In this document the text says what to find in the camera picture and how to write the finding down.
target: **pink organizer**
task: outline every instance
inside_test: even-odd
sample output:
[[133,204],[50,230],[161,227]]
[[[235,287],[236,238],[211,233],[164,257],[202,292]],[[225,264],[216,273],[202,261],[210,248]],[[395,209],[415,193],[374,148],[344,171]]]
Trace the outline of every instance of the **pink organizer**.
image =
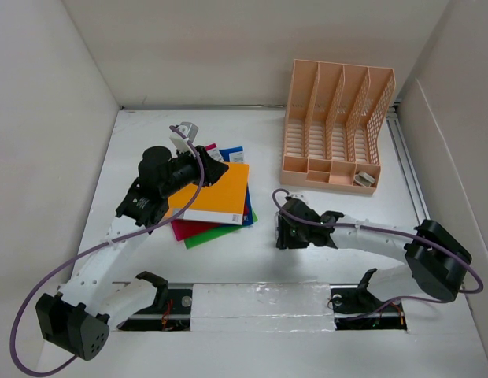
[[[379,184],[377,137],[394,92],[394,71],[294,61],[281,183],[372,194]],[[365,172],[371,187],[354,183]]]

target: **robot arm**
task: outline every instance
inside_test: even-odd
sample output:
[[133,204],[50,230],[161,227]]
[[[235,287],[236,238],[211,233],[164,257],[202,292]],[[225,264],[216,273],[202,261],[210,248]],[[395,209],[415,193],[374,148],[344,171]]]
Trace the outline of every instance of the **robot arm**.
[[[332,289],[331,297],[337,295],[336,298],[340,298],[339,304],[334,306],[339,313],[367,313],[389,298],[420,292],[442,302],[452,302],[460,290],[466,269],[452,258],[412,238],[374,232],[372,228],[419,235],[451,250],[466,264],[471,263],[471,255],[434,220],[425,220],[416,228],[397,228],[356,220],[334,211],[318,215],[301,199],[293,197],[287,197],[282,210],[277,219],[276,246],[279,249],[306,248],[312,243],[315,246],[364,250],[402,263],[397,268],[368,270],[357,287]],[[285,213],[320,224],[356,226],[315,226],[292,219]]]
[[[190,123],[177,128],[190,141],[197,131]],[[176,157],[162,146],[144,152],[139,176],[116,209],[105,236],[109,245],[92,254],[54,297],[43,294],[36,303],[43,338],[86,361],[100,352],[110,330],[141,309],[152,305],[160,308],[167,296],[168,282],[150,272],[138,274],[118,292],[112,282],[148,238],[145,229],[158,224],[167,213],[168,197],[201,180],[198,161],[185,139],[174,136],[171,140],[178,150]],[[195,150],[204,169],[203,186],[214,184],[228,166],[213,160],[203,146]],[[120,240],[135,232],[142,234]]]

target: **metal strip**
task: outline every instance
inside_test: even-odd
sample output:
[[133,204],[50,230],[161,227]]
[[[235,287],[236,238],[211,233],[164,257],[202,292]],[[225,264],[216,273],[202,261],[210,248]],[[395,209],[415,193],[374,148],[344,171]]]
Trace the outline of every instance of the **metal strip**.
[[414,169],[409,150],[405,144],[405,138],[401,132],[400,122],[394,108],[389,108],[386,116],[387,126],[394,144],[394,150],[401,172],[407,183],[410,199],[416,212],[417,223],[420,224],[424,219],[429,219],[430,214],[427,212],[426,202],[424,201],[423,192],[420,190],[419,181]]

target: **screw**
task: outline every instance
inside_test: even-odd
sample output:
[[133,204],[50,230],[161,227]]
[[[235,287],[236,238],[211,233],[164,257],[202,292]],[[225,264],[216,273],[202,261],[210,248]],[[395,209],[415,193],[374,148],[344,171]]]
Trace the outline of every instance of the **screw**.
[[181,306],[183,307],[190,307],[191,306],[191,297],[185,295],[181,298]]
[[334,306],[340,306],[342,304],[342,296],[340,294],[335,294],[333,297],[331,297],[331,302],[334,304]]

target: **stack of books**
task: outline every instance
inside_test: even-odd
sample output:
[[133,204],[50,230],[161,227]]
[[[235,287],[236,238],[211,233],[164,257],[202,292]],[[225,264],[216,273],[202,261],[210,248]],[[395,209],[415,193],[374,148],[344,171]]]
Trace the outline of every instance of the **stack of books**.
[[[244,162],[243,148],[218,150],[212,144],[206,149],[212,158],[224,161],[228,170],[217,183],[202,188],[188,210],[171,223],[176,240],[184,242],[187,249],[257,222],[248,187],[250,167]],[[196,190],[195,185],[188,185],[172,195],[167,216],[183,208]]]

